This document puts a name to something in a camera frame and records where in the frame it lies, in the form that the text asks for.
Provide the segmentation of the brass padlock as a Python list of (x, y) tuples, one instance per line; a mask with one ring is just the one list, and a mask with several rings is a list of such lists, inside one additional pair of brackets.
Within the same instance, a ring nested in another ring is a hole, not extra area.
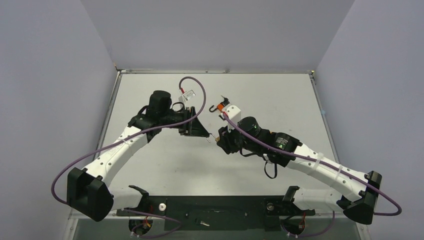
[(219, 138), (216, 137), (214, 134), (209, 133), (209, 136), (206, 138), (208, 143), (212, 143), (213, 141), (218, 142)]

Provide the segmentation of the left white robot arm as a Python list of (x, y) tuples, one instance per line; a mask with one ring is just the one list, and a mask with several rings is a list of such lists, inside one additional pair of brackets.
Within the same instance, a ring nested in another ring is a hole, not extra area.
[(149, 209), (149, 194), (135, 185), (110, 188), (113, 178), (127, 161), (157, 134), (160, 127), (178, 129), (182, 136), (208, 138), (209, 132), (196, 117), (195, 107), (187, 106), (195, 93), (189, 90), (178, 98), (180, 110), (174, 110), (171, 94), (155, 90), (148, 105), (131, 118), (112, 147), (83, 169), (73, 168), (67, 175), (66, 203), (90, 219), (99, 222), (110, 211), (131, 209), (143, 215)]

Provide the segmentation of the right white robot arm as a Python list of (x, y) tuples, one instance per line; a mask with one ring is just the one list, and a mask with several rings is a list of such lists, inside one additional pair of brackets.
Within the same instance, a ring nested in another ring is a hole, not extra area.
[(324, 190), (288, 187), (282, 207), (289, 214), (334, 211), (363, 225), (370, 225), (377, 215), (375, 208), (383, 179), (377, 171), (347, 168), (289, 134), (260, 127), (252, 116), (243, 118), (236, 127), (228, 124), (219, 128), (216, 144), (227, 155), (249, 151), (275, 168), (299, 171), (328, 186)]

